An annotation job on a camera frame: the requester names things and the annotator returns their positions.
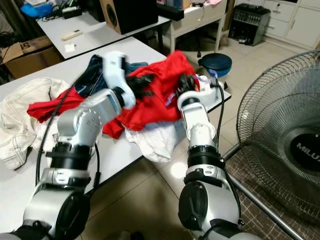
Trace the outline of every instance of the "blue stool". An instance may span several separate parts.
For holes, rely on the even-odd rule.
[[[199,66],[205,67],[212,77],[215,77],[217,73],[218,78],[221,78],[230,72],[232,60],[222,53],[210,53],[199,59],[198,64]],[[228,85],[224,82],[224,89],[227,88]]]

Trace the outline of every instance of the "metal rod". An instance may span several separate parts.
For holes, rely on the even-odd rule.
[[[285,221],[283,221],[275,212],[273,212],[269,207],[267,207],[262,201],[260,201],[256,196],[252,194],[242,183],[240,183],[233,176],[230,176],[233,184],[241,192],[243,192],[252,202],[254,202],[265,214],[267,214],[286,234],[288,234],[294,240],[305,240],[299,233],[293,230]]]
[[[233,155],[235,155],[240,150],[240,144],[237,143],[231,149],[229,149],[225,154],[223,154],[222,158],[226,162],[229,160]]]

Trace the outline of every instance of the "red cloth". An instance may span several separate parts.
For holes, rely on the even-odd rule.
[[[64,97],[67,91],[68,89],[62,92],[54,100],[30,104],[26,112],[30,116],[38,119],[40,123],[45,122],[52,116],[53,111],[55,110],[56,106],[59,104],[60,100]],[[74,109],[78,107],[84,101],[84,99],[84,97],[80,96],[77,93],[75,88],[72,88],[68,96],[65,98],[63,104],[59,108],[58,115],[62,114],[64,111],[68,109]]]
[[[122,109],[122,113],[104,125],[102,132],[118,139],[127,127],[134,131],[140,131],[146,124],[158,121],[176,121],[181,117],[177,107],[177,98],[171,100],[170,105],[165,106],[169,96],[177,89],[181,74],[195,75],[193,67],[188,63],[186,56],[175,51],[166,60],[140,67],[129,76],[141,77],[146,74],[154,74],[154,79],[145,91],[153,92],[153,96],[145,96],[137,99],[136,105],[130,109]],[[58,105],[65,92],[59,97],[48,102],[36,102],[30,104],[27,113],[37,118],[41,123],[46,121]],[[84,100],[73,88],[59,110],[59,114],[68,109],[77,107]]]
[[[149,123],[180,119],[177,98],[174,97],[169,106],[165,106],[165,103],[168,97],[176,91],[181,74],[195,75],[186,56],[181,51],[175,51],[166,60],[140,67],[129,76],[140,77],[146,74],[155,75],[150,85],[145,88],[154,95],[137,100],[136,105],[130,110],[123,109],[116,119],[104,125],[103,133],[118,139],[125,129],[123,126],[140,131]]]

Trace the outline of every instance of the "fan grille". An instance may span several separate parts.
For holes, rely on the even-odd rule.
[[[288,209],[320,223],[320,171],[306,169],[289,151],[295,136],[320,134],[320,50],[258,77],[240,103],[236,130],[260,184]]]

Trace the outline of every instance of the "white desk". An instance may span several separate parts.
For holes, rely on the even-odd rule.
[[[62,17],[49,21],[42,21],[40,19],[37,21],[37,23],[54,44],[54,46],[58,49],[61,55],[65,59],[68,59],[114,43],[121,39],[125,39],[144,30],[157,26],[160,27],[169,21],[170,19],[159,16],[157,23],[139,28],[123,35],[110,28],[105,21],[98,22],[88,12],[83,12],[80,16],[75,16],[68,19],[64,19]],[[67,41],[63,41],[61,39],[62,35],[71,33],[78,29],[83,32],[82,35],[76,36]],[[75,44],[75,51],[65,52],[65,45],[68,43]]]
[[[184,10],[183,19],[179,21],[172,20],[169,27],[164,26],[163,35],[170,38],[170,52],[172,53],[175,51],[177,37],[219,20],[214,48],[214,51],[217,52],[222,27],[225,23],[226,6],[227,0],[222,0],[217,5],[188,7]]]
[[[0,101],[20,85],[36,78],[51,77],[65,80],[71,84],[87,67],[93,54],[103,55],[113,50],[125,53],[130,63],[148,62],[151,64],[166,58],[142,42],[129,37],[1,85]],[[226,100],[231,97],[227,92],[224,94]],[[217,107],[220,103],[221,100],[217,99],[212,102],[210,109]],[[100,153],[100,183],[142,156],[139,147],[135,143],[129,143],[124,134],[118,140],[104,134],[98,141],[98,148]],[[22,223],[24,210],[35,187],[36,160],[37,152],[33,150],[28,156],[26,164],[16,171],[6,169],[5,165],[0,162],[0,233],[11,231]],[[41,163],[41,169],[47,167],[47,161],[44,158]],[[91,179],[94,179],[96,165],[97,159],[94,156],[88,167]],[[87,186],[86,191],[91,190],[92,186],[93,181]]]

